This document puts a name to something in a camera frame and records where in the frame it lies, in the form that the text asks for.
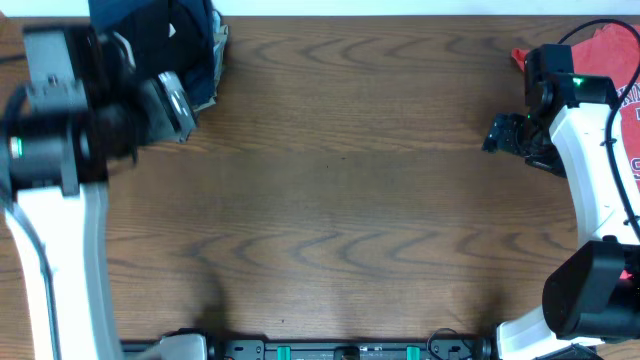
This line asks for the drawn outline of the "black polo shirt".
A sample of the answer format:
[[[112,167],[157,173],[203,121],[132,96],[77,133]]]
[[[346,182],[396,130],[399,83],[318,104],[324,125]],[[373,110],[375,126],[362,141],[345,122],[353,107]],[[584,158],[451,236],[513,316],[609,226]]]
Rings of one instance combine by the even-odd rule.
[[[178,1],[152,1],[110,28],[128,41],[135,70],[147,80],[163,72],[184,75],[205,54],[205,36],[189,9]]]

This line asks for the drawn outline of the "red printed t-shirt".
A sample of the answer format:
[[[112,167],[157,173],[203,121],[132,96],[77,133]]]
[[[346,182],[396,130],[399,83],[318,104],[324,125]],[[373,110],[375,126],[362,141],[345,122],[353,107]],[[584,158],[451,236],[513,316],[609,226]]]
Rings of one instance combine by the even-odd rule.
[[[610,77],[618,95],[626,89],[639,60],[639,46],[620,25],[609,24],[572,46],[574,69],[579,74]],[[639,80],[625,98],[621,110],[621,135],[627,156],[626,168],[639,184]]]

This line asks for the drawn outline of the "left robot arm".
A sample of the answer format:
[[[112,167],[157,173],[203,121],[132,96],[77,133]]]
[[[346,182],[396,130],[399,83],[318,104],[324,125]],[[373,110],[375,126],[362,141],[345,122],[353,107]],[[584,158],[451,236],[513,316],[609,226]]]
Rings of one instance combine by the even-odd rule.
[[[107,270],[108,164],[195,128],[172,72],[110,83],[97,100],[87,89],[73,75],[33,78],[1,128],[1,204],[39,359],[125,357]]]

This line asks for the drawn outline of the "folded light blue garment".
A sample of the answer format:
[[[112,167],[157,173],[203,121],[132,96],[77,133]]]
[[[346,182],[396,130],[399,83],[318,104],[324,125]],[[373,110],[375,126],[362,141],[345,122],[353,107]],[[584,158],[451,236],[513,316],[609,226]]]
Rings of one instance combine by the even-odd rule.
[[[226,41],[226,33],[223,29],[222,20],[217,10],[212,11],[212,40],[213,49],[217,50]]]

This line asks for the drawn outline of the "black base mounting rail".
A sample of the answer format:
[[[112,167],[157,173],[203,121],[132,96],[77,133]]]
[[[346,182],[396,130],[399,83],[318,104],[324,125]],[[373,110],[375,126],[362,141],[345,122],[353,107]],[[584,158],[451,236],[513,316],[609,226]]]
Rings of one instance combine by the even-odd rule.
[[[215,337],[180,329],[157,340],[123,340],[126,359],[210,360],[495,360],[500,357],[492,337],[439,329],[426,339],[401,341],[276,341],[265,337]]]

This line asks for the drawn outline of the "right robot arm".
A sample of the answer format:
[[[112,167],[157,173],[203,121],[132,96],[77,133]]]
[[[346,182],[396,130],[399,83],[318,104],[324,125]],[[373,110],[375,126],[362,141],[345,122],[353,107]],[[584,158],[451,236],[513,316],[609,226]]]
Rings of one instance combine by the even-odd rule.
[[[622,160],[620,97],[604,76],[561,67],[525,76],[525,115],[499,114],[483,149],[568,181],[576,252],[546,280],[540,305],[497,326],[495,359],[585,354],[639,337],[639,191]]]

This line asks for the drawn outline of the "folded beige garment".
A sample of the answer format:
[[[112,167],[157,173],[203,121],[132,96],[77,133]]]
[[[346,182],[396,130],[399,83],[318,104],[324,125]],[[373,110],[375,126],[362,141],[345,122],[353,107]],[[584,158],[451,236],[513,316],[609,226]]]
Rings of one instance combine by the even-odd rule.
[[[208,107],[211,107],[213,105],[216,104],[216,99],[217,99],[217,88],[218,85],[220,83],[222,74],[223,74],[223,70],[224,70],[224,64],[223,64],[223,60],[224,60],[224,51],[227,45],[227,40],[228,40],[228,26],[227,25],[223,25],[223,29],[225,30],[226,33],[226,41],[223,42],[220,47],[217,50],[214,50],[214,78],[213,78],[213,90],[211,92],[211,94],[206,97],[205,101],[201,101],[200,103],[196,104],[194,106],[194,110],[195,111],[202,111]]]

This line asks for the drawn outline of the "folded navy blue garment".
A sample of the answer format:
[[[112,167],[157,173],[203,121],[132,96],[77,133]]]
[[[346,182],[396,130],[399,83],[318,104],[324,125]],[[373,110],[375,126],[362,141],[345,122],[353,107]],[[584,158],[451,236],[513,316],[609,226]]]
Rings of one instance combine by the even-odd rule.
[[[215,9],[210,0],[89,0],[91,24],[99,32],[115,35],[117,33],[110,30],[112,26],[119,23],[128,14],[148,5],[152,1],[181,2],[189,9],[205,36],[204,57],[184,75],[177,74],[191,104],[195,106],[201,101],[205,101],[213,90],[215,60],[212,40],[212,11]],[[127,47],[131,49],[128,41],[125,41]]]

